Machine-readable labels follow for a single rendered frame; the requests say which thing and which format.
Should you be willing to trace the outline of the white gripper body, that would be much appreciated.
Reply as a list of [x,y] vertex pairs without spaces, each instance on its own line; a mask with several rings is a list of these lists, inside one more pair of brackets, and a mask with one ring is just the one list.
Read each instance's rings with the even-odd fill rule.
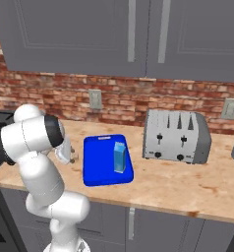
[[71,154],[72,154],[72,147],[70,138],[66,136],[63,143],[55,148],[55,156],[60,162],[68,164],[72,159]]

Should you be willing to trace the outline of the blue tray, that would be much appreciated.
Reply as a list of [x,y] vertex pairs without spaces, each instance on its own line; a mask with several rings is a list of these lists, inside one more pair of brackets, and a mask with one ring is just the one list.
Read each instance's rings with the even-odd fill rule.
[[[126,147],[125,171],[114,171],[114,146],[116,142]],[[122,134],[88,136],[84,139],[83,179],[88,187],[130,183],[134,179],[126,138]]]

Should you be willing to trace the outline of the blue milk carton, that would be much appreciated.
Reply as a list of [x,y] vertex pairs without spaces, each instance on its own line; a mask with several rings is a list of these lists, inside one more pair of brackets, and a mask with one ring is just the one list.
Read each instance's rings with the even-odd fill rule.
[[125,171],[126,147],[124,143],[116,142],[114,146],[114,171],[123,173]]

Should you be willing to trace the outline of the grey base cupboard door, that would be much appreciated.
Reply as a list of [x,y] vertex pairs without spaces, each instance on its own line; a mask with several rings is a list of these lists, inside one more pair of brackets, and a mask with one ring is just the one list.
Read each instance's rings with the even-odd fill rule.
[[129,210],[126,210],[126,252],[195,252],[204,220],[136,209],[134,239],[128,239]]
[[[49,219],[27,211],[26,191],[1,188],[1,193],[28,252],[43,252],[51,241]],[[125,208],[91,202],[78,232],[91,252],[125,252]]]

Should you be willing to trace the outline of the silver toaster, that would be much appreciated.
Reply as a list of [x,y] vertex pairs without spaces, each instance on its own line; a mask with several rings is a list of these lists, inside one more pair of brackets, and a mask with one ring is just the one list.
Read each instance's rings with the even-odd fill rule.
[[143,140],[143,158],[207,162],[211,136],[205,118],[191,111],[149,109]]

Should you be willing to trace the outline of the grey wall outlet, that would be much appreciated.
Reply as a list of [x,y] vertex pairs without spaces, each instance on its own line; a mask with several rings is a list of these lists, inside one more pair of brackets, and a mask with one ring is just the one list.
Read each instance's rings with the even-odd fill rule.
[[227,98],[224,101],[221,117],[223,119],[234,120],[234,98]]
[[101,108],[101,90],[89,90],[89,107],[91,109]]

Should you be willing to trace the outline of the grey wall cupboard door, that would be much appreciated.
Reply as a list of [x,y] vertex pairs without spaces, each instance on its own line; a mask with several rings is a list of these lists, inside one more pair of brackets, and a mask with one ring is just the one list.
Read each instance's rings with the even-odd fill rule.
[[171,0],[166,57],[158,63],[163,0],[150,0],[146,74],[234,83],[234,0]]
[[136,0],[135,62],[128,62],[129,0],[0,0],[7,68],[143,77],[149,0]]

